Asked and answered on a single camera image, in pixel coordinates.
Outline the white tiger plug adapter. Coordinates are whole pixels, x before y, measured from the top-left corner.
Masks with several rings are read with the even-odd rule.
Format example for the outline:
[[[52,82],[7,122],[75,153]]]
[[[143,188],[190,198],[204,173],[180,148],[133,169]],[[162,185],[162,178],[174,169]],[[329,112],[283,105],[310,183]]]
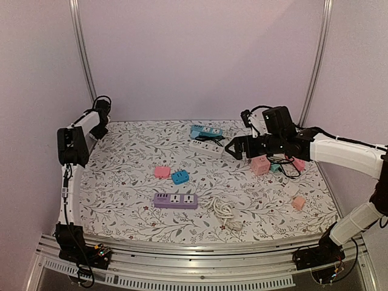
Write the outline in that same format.
[[[284,192],[291,197],[294,197],[299,191],[299,187],[292,182],[283,183],[282,186]]]

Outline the purple power strip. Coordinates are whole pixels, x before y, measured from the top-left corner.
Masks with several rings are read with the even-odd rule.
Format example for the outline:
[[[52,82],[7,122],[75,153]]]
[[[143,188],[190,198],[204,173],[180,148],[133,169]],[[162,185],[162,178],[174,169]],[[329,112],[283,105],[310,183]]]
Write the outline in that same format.
[[[153,204],[160,209],[195,210],[198,208],[196,194],[156,193]]]

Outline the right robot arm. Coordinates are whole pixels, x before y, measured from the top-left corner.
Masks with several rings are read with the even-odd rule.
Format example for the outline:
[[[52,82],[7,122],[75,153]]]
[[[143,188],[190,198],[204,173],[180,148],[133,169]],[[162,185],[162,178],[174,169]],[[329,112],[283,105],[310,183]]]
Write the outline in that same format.
[[[286,106],[259,105],[240,113],[252,132],[234,137],[225,151],[237,160],[283,154],[315,162],[324,173],[342,217],[318,245],[293,253],[297,270],[345,258],[343,245],[387,216],[387,146],[333,135],[294,123]]]

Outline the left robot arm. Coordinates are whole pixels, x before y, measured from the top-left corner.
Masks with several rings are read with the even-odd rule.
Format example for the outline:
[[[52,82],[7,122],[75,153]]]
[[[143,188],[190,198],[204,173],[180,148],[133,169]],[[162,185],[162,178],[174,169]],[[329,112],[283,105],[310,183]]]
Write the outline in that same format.
[[[111,108],[112,100],[108,96],[99,96],[92,108],[57,131],[58,159],[62,170],[61,208],[55,226],[59,257],[79,266],[104,270],[108,269],[111,251],[102,244],[95,247],[86,244],[79,197],[82,174],[90,157],[87,138],[98,141],[108,133]]]

